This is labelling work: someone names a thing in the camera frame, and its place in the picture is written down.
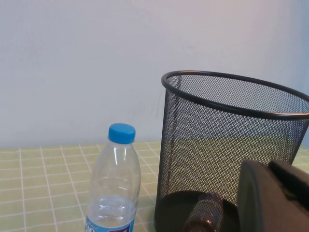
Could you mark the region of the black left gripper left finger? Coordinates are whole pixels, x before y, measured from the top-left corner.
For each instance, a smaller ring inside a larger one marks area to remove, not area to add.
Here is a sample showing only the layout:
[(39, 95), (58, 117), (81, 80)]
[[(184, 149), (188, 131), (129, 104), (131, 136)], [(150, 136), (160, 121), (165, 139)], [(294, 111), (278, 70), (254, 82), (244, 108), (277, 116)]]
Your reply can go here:
[(237, 192), (243, 232), (307, 232), (309, 211), (289, 201), (267, 165), (242, 163)]

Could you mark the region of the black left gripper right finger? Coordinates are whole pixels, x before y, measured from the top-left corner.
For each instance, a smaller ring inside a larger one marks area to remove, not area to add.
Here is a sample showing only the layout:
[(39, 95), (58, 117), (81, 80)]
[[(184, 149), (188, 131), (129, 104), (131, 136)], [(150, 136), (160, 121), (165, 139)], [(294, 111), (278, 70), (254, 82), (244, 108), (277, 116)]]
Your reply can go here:
[(277, 179), (285, 197), (300, 209), (308, 211), (309, 174), (281, 160), (272, 160), (267, 166)]

